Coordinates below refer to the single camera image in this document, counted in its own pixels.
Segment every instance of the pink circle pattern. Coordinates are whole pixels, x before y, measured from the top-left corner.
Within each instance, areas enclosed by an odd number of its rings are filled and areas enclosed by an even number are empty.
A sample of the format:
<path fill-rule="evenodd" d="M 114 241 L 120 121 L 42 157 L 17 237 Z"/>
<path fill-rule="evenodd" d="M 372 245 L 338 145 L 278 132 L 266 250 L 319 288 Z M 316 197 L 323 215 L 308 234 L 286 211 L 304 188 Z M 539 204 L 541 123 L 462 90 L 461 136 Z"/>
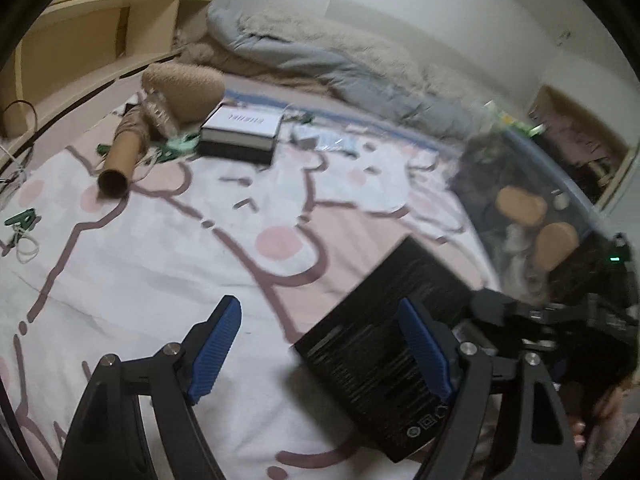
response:
<path fill-rule="evenodd" d="M 40 178 L 25 183 L 24 186 L 22 186 L 20 196 L 18 197 L 18 204 L 20 207 L 28 207 L 33 204 L 42 194 L 43 189 L 44 180 Z"/>
<path fill-rule="evenodd" d="M 362 170 L 351 170 L 348 176 L 356 186 L 364 186 L 367 183 L 367 174 Z"/>
<path fill-rule="evenodd" d="M 103 205 L 98 202 L 98 187 L 95 184 L 91 184 L 80 195 L 80 209 L 85 213 L 97 213 Z"/>
<path fill-rule="evenodd" d="M 401 153 L 405 156 L 412 157 L 420 153 L 420 148 L 415 144 L 405 144 L 401 149 Z"/>
<path fill-rule="evenodd" d="M 415 191 L 409 192 L 409 200 L 411 204 L 417 209 L 417 213 L 433 213 L 436 211 L 436 206 L 433 202 L 423 195 L 416 193 Z"/>
<path fill-rule="evenodd" d="M 302 250 L 302 241 L 291 227 L 267 227 L 255 239 L 256 250 L 265 258 L 277 262 L 287 260 Z"/>

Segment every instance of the white cable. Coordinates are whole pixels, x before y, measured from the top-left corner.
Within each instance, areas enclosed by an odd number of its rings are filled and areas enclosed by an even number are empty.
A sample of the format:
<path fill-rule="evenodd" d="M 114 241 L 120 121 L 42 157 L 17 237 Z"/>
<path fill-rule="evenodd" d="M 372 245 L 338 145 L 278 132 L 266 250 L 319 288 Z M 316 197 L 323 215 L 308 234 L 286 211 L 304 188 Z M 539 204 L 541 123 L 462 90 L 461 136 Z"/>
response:
<path fill-rule="evenodd" d="M 22 264 L 28 264 L 31 260 L 33 260 L 38 253 L 40 252 L 40 244 L 38 241 L 31 236 L 31 234 L 21 228 L 19 225 L 14 224 L 14 235 L 18 238 L 18 241 L 15 244 L 15 255 L 18 258 L 18 261 Z M 27 240 L 33 244 L 33 249 L 31 251 L 25 251 L 20 248 L 20 243 L 24 240 Z"/>
<path fill-rule="evenodd" d="M 143 180 L 144 178 L 146 178 L 148 176 L 149 173 L 151 173 L 151 170 L 154 168 L 154 166 L 156 165 L 156 162 L 158 162 L 158 158 L 160 158 L 160 155 L 162 154 L 162 149 L 161 148 L 156 148 L 156 152 L 151 156 L 151 161 L 149 162 L 148 167 L 146 168 L 145 174 L 142 175 L 141 177 L 137 178 L 136 180 L 133 180 L 132 182 L 135 184 L 136 182 L 140 182 L 141 180 Z M 143 160 L 140 160 L 139 163 L 136 164 L 136 167 L 138 167 L 140 164 L 143 164 L 144 162 L 146 162 L 147 160 L 149 160 L 148 157 L 144 158 Z"/>
<path fill-rule="evenodd" d="M 22 184 L 26 182 L 27 176 L 27 171 L 20 171 L 20 175 L 16 180 L 8 184 L 6 187 L 2 188 L 0 194 L 0 211 L 4 210 L 4 208 L 9 203 L 9 200 L 11 200 L 15 193 L 22 187 Z"/>
<path fill-rule="evenodd" d="M 98 164 L 96 164 L 94 166 L 94 175 L 96 175 L 98 173 L 98 171 L 100 170 L 100 167 L 104 164 L 105 160 L 107 160 L 107 156 L 106 155 L 103 158 L 100 159 L 100 162 L 98 162 Z"/>
<path fill-rule="evenodd" d="M 11 150 L 12 150 L 12 149 L 17 145 L 17 144 L 18 144 L 17 142 L 14 142 L 11 146 L 9 146 L 9 149 L 7 149 L 7 148 L 5 148 L 5 147 L 2 145 L 2 142 L 0 142 L 0 150 L 3 150 L 3 151 L 6 153 L 6 155 L 7 155 L 7 156 L 12 160 L 12 162 L 13 162 L 16 166 L 18 166 L 18 170 L 19 170 L 21 173 L 26 173 L 26 171 L 27 171 L 27 170 L 24 168 L 24 166 L 23 166 L 22 164 L 20 164 L 20 162 L 18 162 L 18 159 L 17 159 L 17 158 L 15 158 L 15 157 L 11 154 Z"/>

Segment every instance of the bed sheet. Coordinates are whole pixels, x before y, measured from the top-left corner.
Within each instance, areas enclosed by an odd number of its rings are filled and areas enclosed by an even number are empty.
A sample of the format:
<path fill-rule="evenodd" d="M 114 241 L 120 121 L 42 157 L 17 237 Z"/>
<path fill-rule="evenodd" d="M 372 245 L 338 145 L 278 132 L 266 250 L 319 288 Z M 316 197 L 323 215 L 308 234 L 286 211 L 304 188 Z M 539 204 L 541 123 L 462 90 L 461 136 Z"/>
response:
<path fill-rule="evenodd" d="M 139 358 L 180 341 L 225 294 L 241 301 L 242 325 L 194 411 L 228 478 L 414 475 L 415 460 L 394 465 L 369 447 L 290 346 L 407 234 L 472 287 L 497 288 L 446 189 L 446 158 L 392 131 L 358 137 L 356 159 L 305 152 L 284 126 L 270 169 L 192 156 L 102 201 L 95 147 L 119 121 L 105 117 L 49 159 L 2 212 L 38 215 L 34 260 L 20 264 L 0 246 L 0 374 L 46 478 L 100 357 Z M 0 227 L 0 240 L 10 234 Z M 171 478 L 149 399 L 141 406 L 158 476 Z"/>

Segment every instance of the green plastic clip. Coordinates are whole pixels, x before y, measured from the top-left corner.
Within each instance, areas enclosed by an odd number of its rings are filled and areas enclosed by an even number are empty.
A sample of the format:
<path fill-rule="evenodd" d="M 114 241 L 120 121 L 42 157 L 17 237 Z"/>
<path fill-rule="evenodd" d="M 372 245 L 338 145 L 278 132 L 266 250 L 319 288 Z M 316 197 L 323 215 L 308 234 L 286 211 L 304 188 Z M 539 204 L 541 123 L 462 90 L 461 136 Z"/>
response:
<path fill-rule="evenodd" d="M 9 247 L 15 247 L 17 243 L 22 238 L 22 234 L 25 231 L 31 231 L 36 223 L 36 210 L 31 208 L 26 211 L 17 214 L 16 216 L 12 216 L 11 218 L 4 221 L 4 225 L 7 227 L 17 225 L 19 227 L 19 231 L 14 235 L 11 242 L 9 243 Z"/>
<path fill-rule="evenodd" d="M 169 139 L 166 142 L 166 146 L 180 153 L 180 155 L 191 155 L 191 153 L 195 152 L 199 142 L 200 132 L 191 132 L 175 139 Z"/>
<path fill-rule="evenodd" d="M 110 149 L 111 149 L 110 144 L 98 144 L 98 147 L 95 149 L 95 153 L 97 153 L 100 156 L 105 156 L 109 153 Z"/>
<path fill-rule="evenodd" d="M 158 149 L 160 150 L 160 155 L 158 156 L 158 159 L 156 159 L 156 164 L 169 162 L 170 160 L 175 160 L 180 156 L 180 152 L 178 150 L 174 150 L 168 146 L 158 146 Z"/>

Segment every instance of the paper tube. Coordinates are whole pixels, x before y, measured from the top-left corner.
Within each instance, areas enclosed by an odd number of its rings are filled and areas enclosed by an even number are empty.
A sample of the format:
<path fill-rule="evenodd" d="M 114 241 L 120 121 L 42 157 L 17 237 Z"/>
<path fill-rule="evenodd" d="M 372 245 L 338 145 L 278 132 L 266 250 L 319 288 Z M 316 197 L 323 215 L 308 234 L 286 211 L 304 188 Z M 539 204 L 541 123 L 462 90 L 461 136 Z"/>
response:
<path fill-rule="evenodd" d="M 129 189 L 136 164 L 149 146 L 149 130 L 142 110 L 129 110 L 116 129 L 113 145 L 98 176 L 98 187 L 108 198 L 121 198 Z"/>

